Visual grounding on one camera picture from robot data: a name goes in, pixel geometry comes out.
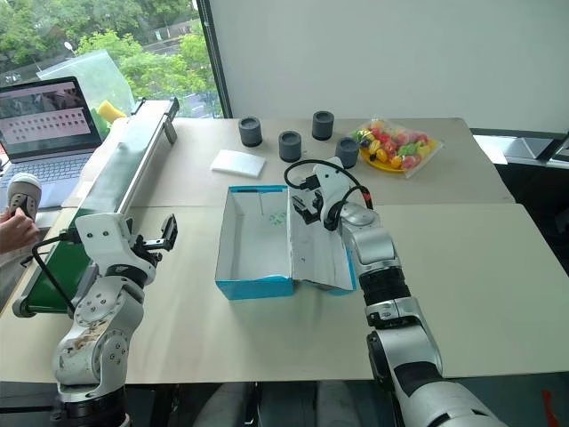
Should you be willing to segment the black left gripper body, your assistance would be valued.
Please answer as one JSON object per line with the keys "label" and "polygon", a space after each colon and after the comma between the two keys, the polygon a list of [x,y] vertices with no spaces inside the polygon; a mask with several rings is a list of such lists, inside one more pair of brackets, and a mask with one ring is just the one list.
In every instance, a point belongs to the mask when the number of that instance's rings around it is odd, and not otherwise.
{"label": "black left gripper body", "polygon": [[138,256],[139,258],[141,258],[146,262],[149,262],[148,253],[158,253],[158,251],[160,250],[168,251],[169,245],[165,245],[161,238],[146,240],[142,235],[138,235],[135,238],[131,249],[136,256]]}

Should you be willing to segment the person's bare hand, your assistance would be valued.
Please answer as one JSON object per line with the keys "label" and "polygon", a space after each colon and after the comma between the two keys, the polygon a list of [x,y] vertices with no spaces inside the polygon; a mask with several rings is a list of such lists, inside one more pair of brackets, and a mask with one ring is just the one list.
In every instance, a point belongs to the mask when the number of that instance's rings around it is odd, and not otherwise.
{"label": "person's bare hand", "polygon": [[14,213],[6,211],[1,216],[1,254],[21,249],[37,241],[39,228],[21,208]]}

